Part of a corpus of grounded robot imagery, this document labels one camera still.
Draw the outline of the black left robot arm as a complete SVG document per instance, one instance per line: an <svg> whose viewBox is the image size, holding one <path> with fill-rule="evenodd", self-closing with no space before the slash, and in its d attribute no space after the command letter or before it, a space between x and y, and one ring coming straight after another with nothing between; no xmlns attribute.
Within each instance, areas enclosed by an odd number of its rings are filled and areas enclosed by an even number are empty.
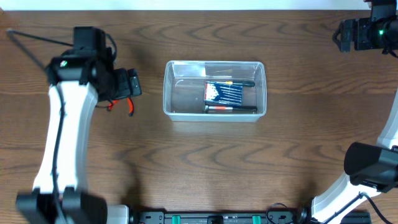
<svg viewBox="0 0 398 224"><path fill-rule="evenodd" d="M49 82L50 121L32 191L16 207L30 223L132 223L126 205L108 205L88 192L86 150L96 108L111 110L142 93L135 69L115 68L113 38L95 27L76 27L73 43L42 67Z"/></svg>

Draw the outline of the red handled cutting pliers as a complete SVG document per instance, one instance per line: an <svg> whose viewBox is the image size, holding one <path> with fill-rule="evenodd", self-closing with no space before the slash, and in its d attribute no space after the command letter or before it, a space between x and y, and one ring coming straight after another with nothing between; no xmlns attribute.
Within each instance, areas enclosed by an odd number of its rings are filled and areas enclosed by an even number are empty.
<svg viewBox="0 0 398 224"><path fill-rule="evenodd" d="M126 98L126 100L128 102L128 105L129 105L129 116L133 116L133 114L134 114L134 103L132 101L132 98L130 96L128 96ZM108 106L106 107L106 110L107 111L111 111L114 108L114 106L116 104L118 104L119 102L120 102L120 100L111 100L109 102Z"/></svg>

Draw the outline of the black yellow screwdriver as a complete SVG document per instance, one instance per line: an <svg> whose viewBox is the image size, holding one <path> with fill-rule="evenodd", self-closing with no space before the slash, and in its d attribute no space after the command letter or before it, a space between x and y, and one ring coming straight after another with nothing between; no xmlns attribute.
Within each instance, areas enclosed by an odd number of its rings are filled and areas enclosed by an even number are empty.
<svg viewBox="0 0 398 224"><path fill-rule="evenodd" d="M236 85L236 86L243 86L243 87L255 87L255 83L252 81L225 81L219 82L225 85Z"/></svg>

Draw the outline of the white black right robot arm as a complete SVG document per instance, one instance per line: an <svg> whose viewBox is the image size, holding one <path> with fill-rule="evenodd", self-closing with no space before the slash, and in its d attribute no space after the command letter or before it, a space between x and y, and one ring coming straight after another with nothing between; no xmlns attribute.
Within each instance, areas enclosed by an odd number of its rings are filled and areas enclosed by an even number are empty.
<svg viewBox="0 0 398 224"><path fill-rule="evenodd" d="M382 54L397 57L397 1L370 1L371 15L343 20L333 34L340 52L351 49L380 49ZM397 188L397 102L393 102L387 123L372 146L354 142L344 159L344 171L321 195L294 214L294 223L369 223L354 209L367 200L379 218L372 198Z"/></svg>

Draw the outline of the blue precision screwdriver set case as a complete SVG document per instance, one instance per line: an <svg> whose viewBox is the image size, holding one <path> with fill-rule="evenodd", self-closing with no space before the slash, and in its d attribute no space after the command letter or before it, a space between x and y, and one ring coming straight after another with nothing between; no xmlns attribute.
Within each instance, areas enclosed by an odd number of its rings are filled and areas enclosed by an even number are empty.
<svg viewBox="0 0 398 224"><path fill-rule="evenodd" d="M221 82L206 82L204 101L221 105L241 106L243 103L243 87Z"/></svg>

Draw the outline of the claw hammer orange black handle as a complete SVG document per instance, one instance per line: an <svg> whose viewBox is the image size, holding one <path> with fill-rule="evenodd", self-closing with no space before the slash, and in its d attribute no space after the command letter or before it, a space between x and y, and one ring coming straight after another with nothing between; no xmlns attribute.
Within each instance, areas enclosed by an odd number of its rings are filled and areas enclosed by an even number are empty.
<svg viewBox="0 0 398 224"><path fill-rule="evenodd" d="M204 113L256 113L256 106L205 105Z"/></svg>

